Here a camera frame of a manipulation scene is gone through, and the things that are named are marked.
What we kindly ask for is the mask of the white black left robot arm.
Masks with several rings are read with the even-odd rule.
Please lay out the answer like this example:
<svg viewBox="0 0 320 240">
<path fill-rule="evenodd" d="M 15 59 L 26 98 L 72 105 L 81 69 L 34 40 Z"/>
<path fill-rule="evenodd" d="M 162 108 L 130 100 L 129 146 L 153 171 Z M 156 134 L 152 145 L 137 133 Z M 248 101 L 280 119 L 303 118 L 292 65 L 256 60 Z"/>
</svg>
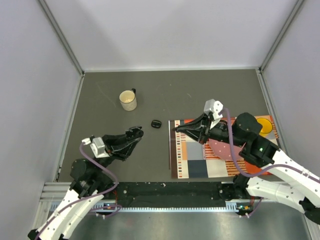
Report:
<svg viewBox="0 0 320 240">
<path fill-rule="evenodd" d="M 77 225 L 103 198 L 109 198 L 119 184 L 107 167 L 114 161 L 125 161 L 142 139 L 142 127 L 131 127 L 120 135 L 105 134 L 87 137 L 79 146 L 81 159 L 72 163 L 71 182 L 66 194 L 51 216 L 37 229 L 30 240 L 68 240 Z"/>
</svg>

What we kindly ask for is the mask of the pink dotted plate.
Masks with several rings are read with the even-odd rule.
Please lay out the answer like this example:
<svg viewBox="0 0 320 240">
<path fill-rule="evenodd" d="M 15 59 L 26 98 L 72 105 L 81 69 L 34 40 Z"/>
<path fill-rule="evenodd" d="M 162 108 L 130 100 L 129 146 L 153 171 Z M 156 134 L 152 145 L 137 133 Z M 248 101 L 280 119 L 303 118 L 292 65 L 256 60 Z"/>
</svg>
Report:
<svg viewBox="0 0 320 240">
<path fill-rule="evenodd" d="M 230 145 L 228 143 L 210 139 L 209 146 L 212 149 L 213 153 L 220 159 L 232 161 Z"/>
</svg>

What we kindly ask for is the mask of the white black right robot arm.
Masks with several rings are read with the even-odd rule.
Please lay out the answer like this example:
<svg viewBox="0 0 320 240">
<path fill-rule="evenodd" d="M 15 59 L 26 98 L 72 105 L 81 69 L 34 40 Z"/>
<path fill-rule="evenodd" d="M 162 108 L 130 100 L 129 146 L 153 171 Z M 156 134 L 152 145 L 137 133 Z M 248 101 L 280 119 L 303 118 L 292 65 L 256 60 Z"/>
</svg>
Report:
<svg viewBox="0 0 320 240">
<path fill-rule="evenodd" d="M 320 178 L 290 158 L 269 139 L 260 135 L 262 125 L 248 112 L 234 121 L 228 117 L 213 124 L 213 114 L 203 113 L 195 120 L 173 128 L 194 141 L 208 140 L 229 145 L 239 174 L 233 178 L 230 193 L 222 186 L 220 195 L 232 198 L 256 197 L 291 207 L 310 221 L 320 223 Z"/>
</svg>

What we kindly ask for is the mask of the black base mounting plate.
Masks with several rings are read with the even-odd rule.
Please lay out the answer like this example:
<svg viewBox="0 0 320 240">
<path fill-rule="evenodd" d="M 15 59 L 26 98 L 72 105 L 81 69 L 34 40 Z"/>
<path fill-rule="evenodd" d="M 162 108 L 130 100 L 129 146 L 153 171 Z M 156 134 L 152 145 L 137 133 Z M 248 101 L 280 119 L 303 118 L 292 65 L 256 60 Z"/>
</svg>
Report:
<svg viewBox="0 0 320 240">
<path fill-rule="evenodd" d="M 121 182 L 115 196 L 125 208 L 224 207 L 226 201 L 251 198 L 228 182 Z"/>
</svg>

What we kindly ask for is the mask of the glossy black gold-trim charging case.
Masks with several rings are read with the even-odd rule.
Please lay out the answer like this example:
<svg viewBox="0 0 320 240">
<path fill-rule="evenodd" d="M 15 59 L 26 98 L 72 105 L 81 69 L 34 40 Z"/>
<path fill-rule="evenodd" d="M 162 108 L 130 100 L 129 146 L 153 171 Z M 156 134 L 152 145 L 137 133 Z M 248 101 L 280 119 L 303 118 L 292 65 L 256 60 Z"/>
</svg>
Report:
<svg viewBox="0 0 320 240">
<path fill-rule="evenodd" d="M 162 126 L 162 122 L 160 120 L 154 119 L 151 121 L 150 125 L 152 128 L 159 129 Z"/>
</svg>

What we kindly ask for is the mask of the cream dimpled ceramic mug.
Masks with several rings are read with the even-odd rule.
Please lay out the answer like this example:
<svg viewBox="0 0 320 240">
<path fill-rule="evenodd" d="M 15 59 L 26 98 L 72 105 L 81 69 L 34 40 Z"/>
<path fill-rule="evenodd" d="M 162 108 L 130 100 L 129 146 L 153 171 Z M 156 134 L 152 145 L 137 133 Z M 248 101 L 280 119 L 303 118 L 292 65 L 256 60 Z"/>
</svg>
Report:
<svg viewBox="0 0 320 240">
<path fill-rule="evenodd" d="M 136 89 L 125 90 L 119 95 L 119 101 L 125 111 L 133 111 L 137 107 Z"/>
</svg>

